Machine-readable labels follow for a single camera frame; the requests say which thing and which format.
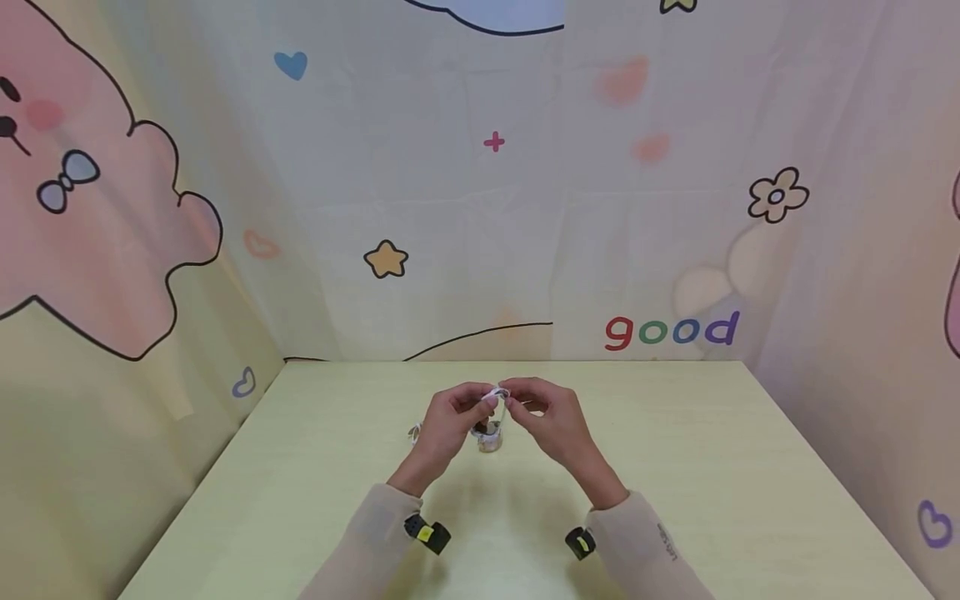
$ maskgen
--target tabletop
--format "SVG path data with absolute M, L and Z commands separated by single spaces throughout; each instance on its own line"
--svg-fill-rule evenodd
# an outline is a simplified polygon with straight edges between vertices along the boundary
M 440 389 L 537 375 L 577 391 L 593 437 L 718 600 L 931 598 L 740 363 L 290 363 L 121 600 L 295 599 Z M 453 539 L 411 547 L 389 598 L 619 598 L 564 535 L 589 508 L 506 420 L 423 497 Z

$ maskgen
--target wrist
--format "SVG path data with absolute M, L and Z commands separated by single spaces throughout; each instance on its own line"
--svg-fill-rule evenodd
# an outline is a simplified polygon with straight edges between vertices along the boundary
M 434 471 L 435 469 L 431 467 L 429 461 L 426 461 L 414 448 L 396 468 L 390 479 L 387 480 L 387 485 L 407 495 L 419 498 L 423 496 L 430 484 L 440 476 L 439 473 Z
M 595 510 L 611 509 L 630 495 L 599 449 L 585 453 L 568 470 Z

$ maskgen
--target yellow star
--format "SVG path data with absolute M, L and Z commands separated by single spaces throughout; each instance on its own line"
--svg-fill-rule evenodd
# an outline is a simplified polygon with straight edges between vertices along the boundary
M 403 263 L 407 261 L 410 254 L 403 250 L 397 250 L 394 243 L 390 240 L 383 240 L 376 250 L 371 250 L 363 255 L 363 259 L 373 270 L 373 276 L 382 279 L 387 275 L 403 277 L 406 275 L 406 269 Z
M 660 14 L 667 14 L 678 7 L 683 12 L 693 12 L 697 8 L 697 0 L 660 0 Z

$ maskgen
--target flower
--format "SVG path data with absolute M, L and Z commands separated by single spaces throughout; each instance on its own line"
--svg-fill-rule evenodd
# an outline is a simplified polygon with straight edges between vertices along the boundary
M 787 167 L 777 173 L 776 180 L 756 180 L 750 186 L 750 195 L 754 201 L 747 213 L 759 219 L 764 217 L 767 223 L 779 223 L 788 210 L 800 208 L 810 197 L 810 190 L 797 185 L 800 171 Z

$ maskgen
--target beige sleeve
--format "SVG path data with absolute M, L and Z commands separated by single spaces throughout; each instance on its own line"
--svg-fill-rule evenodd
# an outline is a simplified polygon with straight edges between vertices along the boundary
M 413 541 L 403 521 L 422 505 L 423 500 L 390 486 L 373 486 L 300 600 L 380 598 Z
M 639 493 L 630 492 L 607 511 L 591 511 L 587 529 L 604 567 L 628 598 L 713 600 Z

